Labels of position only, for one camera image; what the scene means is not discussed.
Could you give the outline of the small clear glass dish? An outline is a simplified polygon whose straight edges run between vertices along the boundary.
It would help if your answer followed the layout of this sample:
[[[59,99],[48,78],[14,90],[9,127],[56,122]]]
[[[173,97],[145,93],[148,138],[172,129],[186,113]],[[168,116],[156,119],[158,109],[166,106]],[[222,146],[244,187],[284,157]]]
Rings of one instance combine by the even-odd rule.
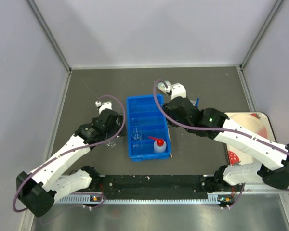
[[[106,145],[111,148],[114,148],[116,144],[117,144],[116,140],[110,140],[106,143]]]

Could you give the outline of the blue compartment plastic bin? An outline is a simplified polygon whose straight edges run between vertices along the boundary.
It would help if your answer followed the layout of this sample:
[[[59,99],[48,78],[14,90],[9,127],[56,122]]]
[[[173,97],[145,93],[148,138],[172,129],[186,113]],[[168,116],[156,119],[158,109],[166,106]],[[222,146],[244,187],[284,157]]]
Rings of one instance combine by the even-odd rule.
[[[132,161],[144,161],[153,159],[167,159],[170,157],[168,124],[165,116],[160,112],[155,99],[159,105],[163,105],[163,96],[153,95],[132,96],[127,98],[127,133],[129,157]],[[131,137],[133,128],[143,131],[141,141],[134,141]],[[154,140],[148,136],[162,138],[167,143],[165,153],[155,154],[153,149]]]

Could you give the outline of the wash bottle red nozzle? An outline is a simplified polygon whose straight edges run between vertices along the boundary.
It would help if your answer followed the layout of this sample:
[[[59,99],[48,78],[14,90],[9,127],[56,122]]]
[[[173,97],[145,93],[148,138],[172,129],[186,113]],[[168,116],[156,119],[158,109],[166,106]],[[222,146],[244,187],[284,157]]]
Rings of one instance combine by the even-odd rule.
[[[167,149],[167,143],[162,138],[157,138],[153,136],[148,136],[150,139],[154,140],[153,149],[155,154],[165,153]]]

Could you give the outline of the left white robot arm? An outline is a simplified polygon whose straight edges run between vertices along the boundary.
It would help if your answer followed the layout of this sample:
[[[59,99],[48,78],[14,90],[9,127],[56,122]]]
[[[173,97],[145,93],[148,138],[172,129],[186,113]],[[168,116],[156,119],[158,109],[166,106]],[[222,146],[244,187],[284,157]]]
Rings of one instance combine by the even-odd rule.
[[[125,129],[125,114],[104,109],[90,124],[81,125],[68,142],[50,159],[30,173],[16,177],[15,200],[36,217],[45,215],[61,198],[79,190],[94,191],[101,186],[100,174],[91,166],[64,173],[95,146],[111,141]]]

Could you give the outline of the clear glass beaker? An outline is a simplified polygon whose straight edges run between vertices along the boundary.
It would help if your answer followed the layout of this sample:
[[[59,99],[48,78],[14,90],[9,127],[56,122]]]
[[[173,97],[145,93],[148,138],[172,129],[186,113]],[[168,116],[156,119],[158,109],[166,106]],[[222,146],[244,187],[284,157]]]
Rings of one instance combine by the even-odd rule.
[[[141,141],[143,136],[143,131],[140,128],[133,128],[131,130],[131,137],[134,141]]]

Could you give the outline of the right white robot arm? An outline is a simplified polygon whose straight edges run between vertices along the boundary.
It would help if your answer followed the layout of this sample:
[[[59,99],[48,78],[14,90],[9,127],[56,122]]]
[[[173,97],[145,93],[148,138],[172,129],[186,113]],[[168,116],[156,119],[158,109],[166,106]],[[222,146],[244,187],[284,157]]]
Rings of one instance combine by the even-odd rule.
[[[289,190],[289,143],[268,140],[239,125],[227,114],[214,108],[200,110],[181,96],[159,106],[159,110],[171,126],[225,143],[256,159],[249,164],[221,166],[214,175],[218,189],[225,191],[240,183],[263,182],[276,189]]]

